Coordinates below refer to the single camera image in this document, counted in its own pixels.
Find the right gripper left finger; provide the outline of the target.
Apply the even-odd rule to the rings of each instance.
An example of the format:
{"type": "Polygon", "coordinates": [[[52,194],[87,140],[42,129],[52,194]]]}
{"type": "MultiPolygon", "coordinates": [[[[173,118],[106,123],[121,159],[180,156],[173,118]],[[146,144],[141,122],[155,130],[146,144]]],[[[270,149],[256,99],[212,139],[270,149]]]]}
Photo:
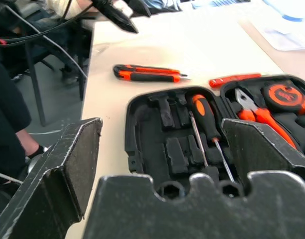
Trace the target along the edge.
{"type": "Polygon", "coordinates": [[[0,214],[0,239],[63,239],[85,215],[95,180],[102,119],[68,125],[0,214]]]}

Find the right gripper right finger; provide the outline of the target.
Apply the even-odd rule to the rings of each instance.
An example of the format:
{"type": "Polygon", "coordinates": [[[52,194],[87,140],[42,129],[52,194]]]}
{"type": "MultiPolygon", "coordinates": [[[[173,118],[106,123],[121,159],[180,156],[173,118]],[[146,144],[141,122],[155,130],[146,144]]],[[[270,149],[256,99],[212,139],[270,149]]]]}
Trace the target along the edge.
{"type": "Polygon", "coordinates": [[[237,174],[241,181],[254,171],[280,170],[305,181],[305,156],[290,146],[268,125],[239,119],[223,119],[237,174]]]}

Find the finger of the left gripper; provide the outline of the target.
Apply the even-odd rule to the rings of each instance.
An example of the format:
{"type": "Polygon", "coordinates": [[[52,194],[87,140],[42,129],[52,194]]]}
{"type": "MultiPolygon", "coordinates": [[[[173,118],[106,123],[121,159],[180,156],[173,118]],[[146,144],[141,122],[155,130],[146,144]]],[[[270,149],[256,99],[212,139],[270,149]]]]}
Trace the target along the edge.
{"type": "Polygon", "coordinates": [[[113,1],[92,0],[92,3],[102,15],[104,15],[120,29],[131,33],[138,33],[137,27],[130,20],[130,18],[113,6],[113,1]]]}
{"type": "Polygon", "coordinates": [[[151,12],[143,0],[124,0],[124,1],[135,13],[138,13],[146,17],[151,16],[151,12]]]}

